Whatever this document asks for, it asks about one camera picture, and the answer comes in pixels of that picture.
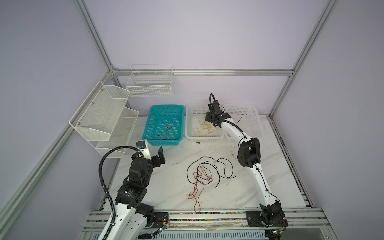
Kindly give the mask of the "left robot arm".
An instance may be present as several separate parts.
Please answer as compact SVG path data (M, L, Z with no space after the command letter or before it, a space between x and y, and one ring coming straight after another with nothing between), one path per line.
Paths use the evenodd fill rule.
M103 164L109 155L122 149L134 150L135 153L132 155L129 174L119 188L117 197L113 200L104 181ZM155 232L141 234L144 228L154 224L155 219L154 207L142 203L142 200L147 193L153 168L158 168L165 163L163 148L159 148L156 156L151 156L146 141L138 141L136 147L115 147L102 157L98 175L112 213L99 236L100 240L149 240L154 239L168 227L168 222L164 220Z

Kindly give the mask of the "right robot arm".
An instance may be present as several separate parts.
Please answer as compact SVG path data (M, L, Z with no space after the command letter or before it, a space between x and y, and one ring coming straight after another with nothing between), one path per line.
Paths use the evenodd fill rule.
M230 114L224 111L224 107L210 95L209 111L205 120L215 127L220 127L233 139L238 141L237 159L242 167L248 167L253 175L257 192L260 196L260 221L270 227L284 215L280 199L275 196L262 170L260 140L246 134L233 120Z

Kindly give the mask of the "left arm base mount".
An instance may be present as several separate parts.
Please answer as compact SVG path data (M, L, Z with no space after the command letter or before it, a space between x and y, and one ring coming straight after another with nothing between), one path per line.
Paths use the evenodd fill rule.
M151 211L147 216L146 229L159 229L164 223L169 222L169 212Z

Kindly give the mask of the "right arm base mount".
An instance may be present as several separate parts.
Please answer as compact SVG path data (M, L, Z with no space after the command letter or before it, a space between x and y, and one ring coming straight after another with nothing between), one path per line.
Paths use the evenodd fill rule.
M261 205L259 211L247 211L246 219L249 227L287 227L288 221L281 203L276 200L272 205Z

